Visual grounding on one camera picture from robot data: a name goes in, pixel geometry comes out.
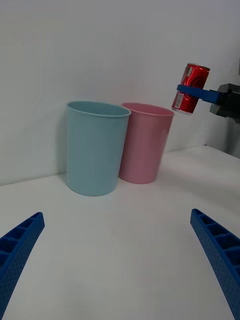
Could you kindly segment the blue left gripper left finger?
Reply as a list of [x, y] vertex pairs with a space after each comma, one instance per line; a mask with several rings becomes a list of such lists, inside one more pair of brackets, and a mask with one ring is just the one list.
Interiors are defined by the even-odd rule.
[[0, 238], [0, 318], [44, 227], [43, 213], [37, 212]]

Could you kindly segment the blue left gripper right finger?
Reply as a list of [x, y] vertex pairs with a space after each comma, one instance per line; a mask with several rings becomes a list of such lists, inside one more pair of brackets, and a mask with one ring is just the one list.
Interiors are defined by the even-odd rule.
[[240, 239], [196, 208], [191, 211], [190, 224], [234, 319], [240, 319]]

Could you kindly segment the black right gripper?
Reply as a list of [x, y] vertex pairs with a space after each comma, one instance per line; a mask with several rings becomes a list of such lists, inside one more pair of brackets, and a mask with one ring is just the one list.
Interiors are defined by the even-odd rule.
[[177, 91], [201, 99], [211, 104], [210, 112], [223, 118], [240, 117], [240, 86], [235, 84], [223, 84], [217, 91], [205, 90], [179, 84]]

